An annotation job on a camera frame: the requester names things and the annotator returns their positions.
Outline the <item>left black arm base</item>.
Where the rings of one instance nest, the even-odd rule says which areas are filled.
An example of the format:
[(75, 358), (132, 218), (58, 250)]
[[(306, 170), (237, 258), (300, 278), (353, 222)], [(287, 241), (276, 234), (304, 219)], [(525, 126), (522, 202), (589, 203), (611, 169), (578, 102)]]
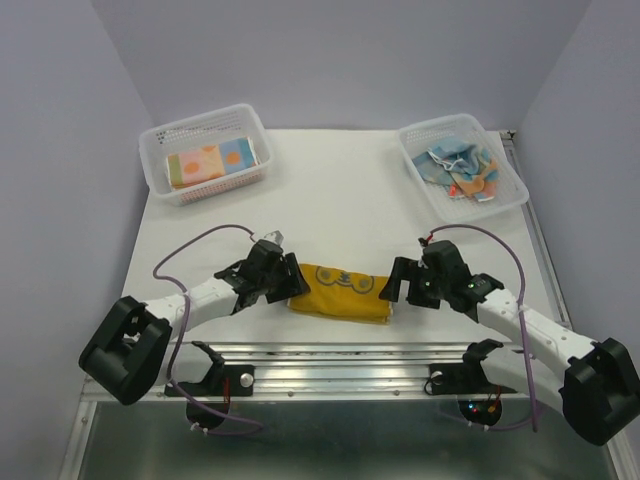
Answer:
[(193, 397), (251, 397), (255, 366), (235, 364), (202, 341), (183, 345), (172, 372), (179, 386)]

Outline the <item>orange plush towel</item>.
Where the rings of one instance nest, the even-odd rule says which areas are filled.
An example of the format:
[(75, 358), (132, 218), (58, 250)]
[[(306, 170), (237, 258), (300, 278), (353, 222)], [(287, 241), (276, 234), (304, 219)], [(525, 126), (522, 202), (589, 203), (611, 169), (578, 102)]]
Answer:
[(180, 190), (259, 164), (252, 141), (248, 137), (241, 137), (168, 155), (166, 176), (170, 188)]

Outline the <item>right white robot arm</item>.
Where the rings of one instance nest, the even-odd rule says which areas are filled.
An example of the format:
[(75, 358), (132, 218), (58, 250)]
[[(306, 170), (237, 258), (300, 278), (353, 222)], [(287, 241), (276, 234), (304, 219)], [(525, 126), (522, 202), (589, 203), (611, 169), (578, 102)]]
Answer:
[(473, 274), (450, 241), (424, 242), (418, 260), (395, 259), (379, 295), (437, 309), (442, 303), (515, 343), (470, 344), (458, 363), (432, 369), (434, 395), (527, 394), (561, 414), (583, 440), (603, 446), (639, 416), (639, 375), (627, 348), (580, 335), (524, 305), (503, 283)]

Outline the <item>yellow blue hello towel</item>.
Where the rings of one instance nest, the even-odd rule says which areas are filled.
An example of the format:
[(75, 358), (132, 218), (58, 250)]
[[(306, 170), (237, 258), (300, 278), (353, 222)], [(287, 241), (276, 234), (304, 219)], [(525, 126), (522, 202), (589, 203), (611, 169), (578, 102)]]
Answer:
[(288, 301), (288, 308), (314, 317), (386, 325), (392, 316), (389, 301), (379, 295), (386, 276), (349, 272), (315, 264), (301, 264), (309, 292)]

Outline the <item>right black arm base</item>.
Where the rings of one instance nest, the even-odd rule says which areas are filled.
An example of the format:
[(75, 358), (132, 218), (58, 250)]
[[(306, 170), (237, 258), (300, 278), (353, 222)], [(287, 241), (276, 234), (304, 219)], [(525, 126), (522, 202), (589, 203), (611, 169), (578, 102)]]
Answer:
[(460, 362), (431, 364), (423, 390), (427, 395), (489, 395), (497, 393), (498, 389), (507, 394), (515, 393), (511, 388), (490, 383), (481, 368), (481, 362), (491, 352), (503, 347), (502, 342), (486, 339), (471, 343)]

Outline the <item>light blue colourful towel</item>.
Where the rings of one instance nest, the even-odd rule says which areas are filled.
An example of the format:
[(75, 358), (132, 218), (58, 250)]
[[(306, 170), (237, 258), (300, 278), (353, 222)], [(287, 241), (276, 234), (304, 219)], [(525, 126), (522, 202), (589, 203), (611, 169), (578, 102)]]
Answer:
[(451, 199), (487, 202), (496, 196), (498, 163), (482, 145), (445, 138), (414, 157), (412, 163), (424, 182), (445, 187)]

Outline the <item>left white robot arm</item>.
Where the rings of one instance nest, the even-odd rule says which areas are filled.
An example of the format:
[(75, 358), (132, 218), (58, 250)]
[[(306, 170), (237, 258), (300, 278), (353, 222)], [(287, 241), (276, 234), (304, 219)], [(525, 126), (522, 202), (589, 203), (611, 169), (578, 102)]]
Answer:
[(79, 367), (123, 405), (169, 382), (167, 353), (179, 329), (235, 315), (260, 297), (269, 304), (310, 291), (296, 256), (261, 239), (248, 256), (204, 283), (164, 298), (117, 300), (82, 350)]

